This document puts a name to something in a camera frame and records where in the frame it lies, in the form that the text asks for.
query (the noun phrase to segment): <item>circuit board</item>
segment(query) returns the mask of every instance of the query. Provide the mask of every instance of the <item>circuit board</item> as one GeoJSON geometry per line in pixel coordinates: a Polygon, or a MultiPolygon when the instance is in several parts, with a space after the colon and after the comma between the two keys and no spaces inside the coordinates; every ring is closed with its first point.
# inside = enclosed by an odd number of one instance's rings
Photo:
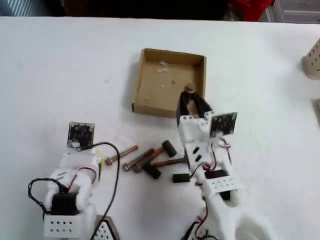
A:
{"type": "Polygon", "coordinates": [[[233,134],[236,119],[236,112],[213,116],[211,119],[210,138],[214,138],[217,132],[222,132],[223,135],[233,134]]]}
{"type": "Polygon", "coordinates": [[[95,124],[73,122],[69,124],[67,147],[87,147],[94,143],[95,124]]]}

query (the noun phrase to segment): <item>cable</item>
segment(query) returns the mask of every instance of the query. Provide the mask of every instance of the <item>cable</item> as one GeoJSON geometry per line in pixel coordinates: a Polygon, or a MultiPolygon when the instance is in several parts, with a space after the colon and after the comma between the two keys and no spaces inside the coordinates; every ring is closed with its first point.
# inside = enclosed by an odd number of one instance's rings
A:
{"type": "Polygon", "coordinates": [[[78,169],[78,171],[80,171],[81,169],[88,169],[88,170],[91,170],[91,171],[94,172],[94,178],[93,178],[93,180],[92,180],[92,183],[94,183],[95,180],[96,180],[96,178],[97,178],[97,172],[96,172],[96,170],[95,170],[94,168],[92,168],[92,167],[89,167],[89,166],[82,166],[82,167],[80,167],[80,168],[78,169]]]}
{"type": "Polygon", "coordinates": [[[69,185],[69,187],[68,187],[68,192],[70,191],[72,184],[74,184],[74,181],[75,181],[75,179],[76,179],[77,176],[78,176],[78,175],[77,175],[77,173],[76,173],[76,174],[74,175],[74,177],[72,178],[72,180],[71,180],[71,182],[70,182],[70,185],[69,185]]]}
{"type": "Polygon", "coordinates": [[[198,166],[195,168],[195,170],[191,173],[190,178],[192,178],[192,177],[195,175],[196,171],[198,170],[198,168],[199,168],[200,166],[203,166],[203,168],[204,168],[205,170],[208,170],[208,167],[206,167],[206,166],[208,166],[208,165],[210,165],[210,164],[207,163],[207,162],[205,162],[205,161],[199,163],[199,165],[198,165],[198,166]]]}
{"type": "Polygon", "coordinates": [[[107,142],[107,141],[98,142],[96,144],[80,148],[79,152],[81,152],[83,150],[92,149],[92,148],[94,148],[96,146],[99,146],[99,145],[109,145],[109,146],[114,148],[114,150],[116,151],[116,155],[117,155],[117,168],[116,168],[116,178],[115,178],[114,190],[113,190],[113,195],[112,195],[111,201],[110,201],[108,207],[106,208],[104,214],[102,215],[101,219],[99,220],[99,222],[95,226],[93,234],[92,234],[90,240],[93,240],[95,238],[95,235],[96,235],[101,223],[105,220],[105,218],[106,218],[106,216],[108,214],[108,211],[111,208],[112,203],[114,202],[114,199],[115,199],[115,196],[116,196],[116,192],[117,192],[117,187],[118,187],[119,173],[120,173],[120,163],[119,163],[119,161],[120,161],[120,153],[119,153],[118,148],[115,145],[113,145],[112,143],[107,142]]]}
{"type": "Polygon", "coordinates": [[[227,154],[228,154],[228,157],[229,157],[229,162],[230,164],[232,165],[232,161],[231,161],[231,156],[230,156],[230,152],[229,152],[229,148],[231,147],[230,144],[223,138],[223,137],[220,137],[220,140],[224,142],[224,146],[220,145],[219,144],[219,147],[223,148],[226,150],[227,154]]]}
{"type": "Polygon", "coordinates": [[[198,240],[204,240],[204,239],[210,239],[210,238],[215,239],[215,240],[218,240],[215,236],[213,236],[213,235],[208,235],[208,233],[209,233],[208,230],[205,230],[204,236],[201,236],[201,237],[200,237],[200,236],[197,236],[197,235],[198,235],[198,230],[200,229],[200,227],[202,226],[202,224],[204,224],[204,222],[206,221],[206,219],[207,219],[207,217],[208,217],[208,214],[209,214],[207,200],[206,200],[206,198],[204,198],[204,197],[203,197],[202,199],[203,199],[204,202],[205,202],[205,216],[204,216],[204,218],[201,220],[201,222],[199,223],[199,226],[196,227],[195,232],[194,232],[194,236],[195,236],[195,238],[198,239],[198,240]]]}
{"type": "Polygon", "coordinates": [[[214,162],[214,165],[213,165],[213,168],[210,168],[210,170],[214,171],[216,169],[216,167],[217,167],[217,159],[216,159],[215,151],[212,148],[212,146],[213,146],[213,143],[211,143],[211,151],[212,151],[212,160],[214,162]]]}
{"type": "Polygon", "coordinates": [[[39,205],[43,211],[42,217],[44,216],[44,214],[49,214],[50,211],[48,211],[44,205],[44,203],[42,201],[39,201],[38,199],[36,199],[32,193],[32,186],[35,182],[54,182],[55,184],[58,185],[59,188],[59,193],[66,193],[68,191],[68,188],[63,185],[61,182],[59,182],[57,179],[54,178],[48,178],[48,177],[44,177],[44,178],[36,178],[33,179],[29,184],[28,184],[28,197],[31,198],[37,205],[39,205]]]}

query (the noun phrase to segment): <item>hole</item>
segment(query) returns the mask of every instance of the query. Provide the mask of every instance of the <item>hole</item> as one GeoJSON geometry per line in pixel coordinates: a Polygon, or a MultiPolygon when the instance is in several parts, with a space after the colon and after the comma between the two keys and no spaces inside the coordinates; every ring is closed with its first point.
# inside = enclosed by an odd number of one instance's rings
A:
{"type": "Polygon", "coordinates": [[[193,149],[193,154],[196,154],[197,152],[198,152],[198,150],[199,150],[199,147],[198,146],[196,146],[194,149],[193,149]]]}
{"type": "Polygon", "coordinates": [[[198,155],[197,157],[196,157],[196,159],[195,159],[195,161],[196,162],[199,162],[199,160],[202,158],[202,156],[201,155],[198,155]]]}

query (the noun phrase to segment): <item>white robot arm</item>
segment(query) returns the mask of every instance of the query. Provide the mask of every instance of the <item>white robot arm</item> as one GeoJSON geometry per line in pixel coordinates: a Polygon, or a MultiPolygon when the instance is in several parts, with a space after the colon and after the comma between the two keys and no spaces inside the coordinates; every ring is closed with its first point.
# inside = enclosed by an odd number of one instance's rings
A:
{"type": "Polygon", "coordinates": [[[64,154],[50,178],[37,178],[29,184],[29,197],[43,210],[45,240],[119,239],[112,220],[98,216],[95,206],[89,202],[92,188],[99,181],[101,161],[95,148],[80,152],[72,150],[64,154]],[[37,181],[47,181],[44,203],[31,193],[32,185],[37,181]]]}
{"type": "Polygon", "coordinates": [[[178,132],[191,177],[196,178],[205,202],[182,240],[235,240],[238,229],[255,237],[252,239],[278,240],[269,222],[247,204],[233,175],[230,145],[224,135],[233,134],[236,117],[236,113],[214,114],[190,87],[180,96],[178,132]],[[186,107],[191,100],[199,118],[190,115],[186,107]]]}

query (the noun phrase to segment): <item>white cylindrical object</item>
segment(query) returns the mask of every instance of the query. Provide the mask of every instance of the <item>white cylindrical object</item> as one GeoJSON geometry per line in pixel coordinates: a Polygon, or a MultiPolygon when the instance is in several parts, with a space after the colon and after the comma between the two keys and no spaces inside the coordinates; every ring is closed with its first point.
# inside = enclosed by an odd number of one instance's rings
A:
{"type": "Polygon", "coordinates": [[[320,79],[320,39],[313,48],[302,58],[305,75],[310,79],[320,79]]]}

